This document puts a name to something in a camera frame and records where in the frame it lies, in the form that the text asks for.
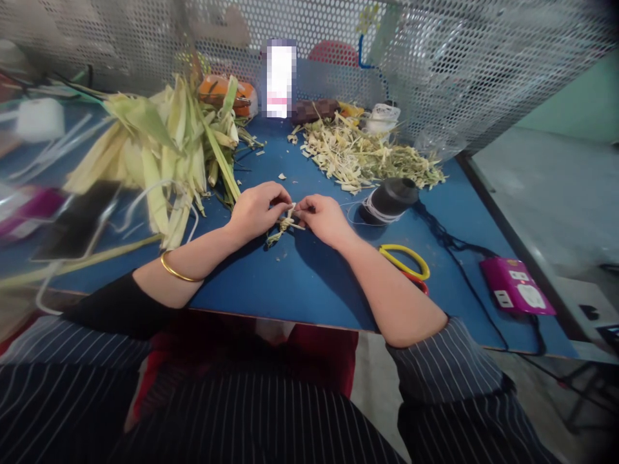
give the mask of blue table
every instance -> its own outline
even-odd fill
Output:
[[[93,106],[67,106],[67,127],[70,128],[75,124],[85,111],[94,111],[101,117],[104,114],[102,110]],[[99,120],[98,116],[94,117],[92,124]],[[287,179],[282,181],[282,184],[295,201],[300,201],[312,193],[320,193],[334,197],[340,203],[348,203],[362,200],[369,194],[364,192],[352,197],[341,191],[332,180],[327,179],[312,161],[300,154],[299,146],[286,141],[286,135],[291,130],[288,121],[258,118],[248,129],[259,140],[268,141],[268,144],[265,147],[265,154],[260,157],[253,153],[239,155],[238,161],[242,165],[239,169],[250,169],[235,173],[236,178],[242,182],[241,190],[268,180],[279,181],[277,176],[284,173]],[[36,183],[61,186],[66,174],[76,167],[86,153],[87,146],[77,149],[42,173],[35,180]],[[6,182],[10,173],[26,166],[41,148],[41,145],[23,147],[0,159],[0,181]],[[428,210],[456,237],[488,247],[501,256],[516,258],[460,166],[452,160],[446,163],[444,170],[449,175],[447,182],[432,191],[423,191],[420,194]],[[121,206],[111,218],[113,223],[122,223],[124,218],[122,204],[129,203],[135,195],[134,192],[123,193]],[[230,217],[230,212],[214,197],[205,200],[204,205],[207,217],[200,218],[198,235],[223,226]],[[146,219],[145,208],[146,206],[142,211],[142,217],[134,218],[134,224]],[[355,222],[361,222],[356,213],[358,205],[344,208],[353,208],[351,218]],[[462,279],[457,266],[437,244],[425,223],[416,217],[412,210],[407,211],[397,223],[388,227],[367,225],[353,227],[361,237],[376,246],[384,243],[402,244],[421,254],[431,270],[431,278],[427,284],[432,299],[445,312],[461,317],[479,344],[502,348],[500,338]],[[27,240],[0,250],[0,262],[3,263],[0,278],[41,266],[30,263],[28,259],[32,256],[43,233],[38,231]],[[95,252],[136,242],[149,236],[147,222],[130,237],[121,240],[122,235],[115,233],[110,227],[106,228]],[[91,293],[156,258],[157,255],[158,245],[152,244],[81,271],[58,276],[52,280],[50,286],[63,291]],[[457,257],[462,261],[490,317],[500,328],[510,349],[535,352],[536,341],[530,323],[515,320],[507,313],[495,309],[478,266],[478,257],[470,252],[457,253]],[[338,253],[325,246],[311,231],[293,230],[291,233],[286,233],[270,250],[265,250],[263,238],[254,240],[225,260],[208,277],[190,305],[194,308],[225,313],[354,330],[377,330],[368,303],[346,263]],[[571,342],[555,318],[541,316],[540,319],[548,353],[576,357]]]

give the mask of metal mesh panel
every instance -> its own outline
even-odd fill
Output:
[[[192,41],[214,73],[258,87],[263,41],[296,39],[299,97],[392,99],[405,139],[445,128],[475,151],[615,46],[609,16],[593,0],[0,0],[0,35],[42,68],[92,64],[96,86],[146,94]]]

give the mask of person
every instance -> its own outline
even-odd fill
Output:
[[[127,430],[128,410],[144,381],[139,367],[152,350],[148,340],[174,324],[175,315],[196,313],[183,308],[202,281],[290,207],[279,184],[247,189],[227,225],[166,255],[178,275],[157,259],[62,316],[38,319],[0,360],[0,460],[404,462],[347,398],[356,340],[346,334],[352,332],[319,327],[274,348],[247,331],[227,331],[214,316],[216,331],[200,336],[202,329],[195,330],[213,356]],[[295,214],[343,256],[368,299],[397,366],[403,399],[398,429],[413,463],[556,462],[518,403],[513,382],[460,320],[356,235],[335,200],[306,197]],[[222,334],[234,339],[233,346],[208,344]],[[314,351],[304,357],[307,346]],[[317,374],[323,366],[331,369],[328,378]]]

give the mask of gold bangle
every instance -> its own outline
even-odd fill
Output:
[[[163,255],[161,255],[161,264],[163,265],[163,267],[165,267],[166,271],[169,272],[170,274],[172,274],[174,277],[178,277],[180,279],[186,280],[187,282],[200,282],[204,279],[192,279],[189,277],[185,277],[183,275],[180,275],[178,272],[176,272],[174,269],[172,269],[170,266],[168,266],[168,263],[166,263],[166,255],[170,252],[171,250],[167,250],[164,251]]]

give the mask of scissor handle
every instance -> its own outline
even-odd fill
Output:
[[[409,255],[411,258],[413,258],[415,261],[417,261],[417,264],[419,265],[419,267],[421,267],[421,274],[420,273],[416,273],[414,270],[412,270],[410,267],[404,265],[403,263],[401,263],[400,261],[398,261],[391,253],[389,253],[389,251],[387,250],[395,250],[395,251],[403,251],[405,252],[407,255]],[[424,261],[424,259],[419,256],[417,253],[415,253],[413,250],[411,250],[410,248],[407,248],[405,246],[402,245],[393,245],[393,244],[387,244],[387,245],[381,245],[380,247],[378,247],[378,251],[381,255],[383,255],[385,258],[387,258],[389,261],[391,261],[392,264],[394,264],[396,267],[398,267],[398,269],[400,269],[401,271],[404,271],[410,275],[413,275],[421,280],[427,280],[428,278],[430,278],[430,268],[427,266],[427,263]]]
[[[427,296],[430,295],[430,290],[427,289],[427,285],[423,280],[421,280],[419,277],[415,277],[414,275],[410,275],[407,272],[404,272],[404,271],[400,271],[400,272],[404,274],[404,276],[408,280],[413,282],[423,293],[425,293]]]

